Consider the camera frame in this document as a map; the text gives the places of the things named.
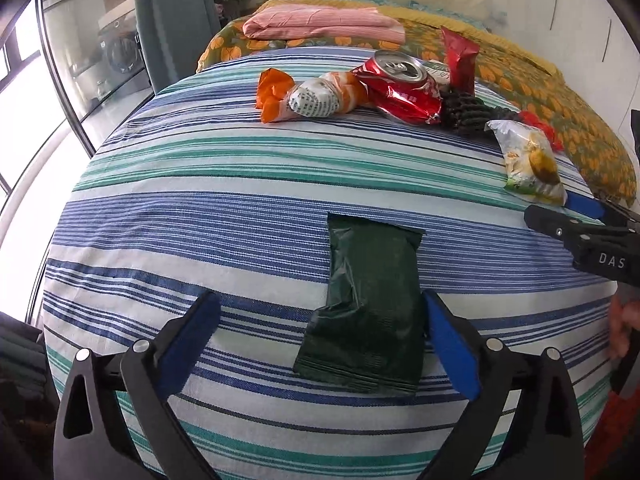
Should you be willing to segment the person's right hand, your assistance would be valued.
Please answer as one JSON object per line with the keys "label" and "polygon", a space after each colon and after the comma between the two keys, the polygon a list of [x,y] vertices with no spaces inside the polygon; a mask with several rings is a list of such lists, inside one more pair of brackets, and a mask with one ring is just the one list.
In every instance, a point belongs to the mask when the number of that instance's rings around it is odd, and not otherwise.
{"label": "person's right hand", "polygon": [[610,357],[621,359],[626,356],[630,346],[630,334],[633,330],[640,330],[640,302],[628,301],[623,304],[620,294],[612,297],[608,310],[608,325],[610,330]]}

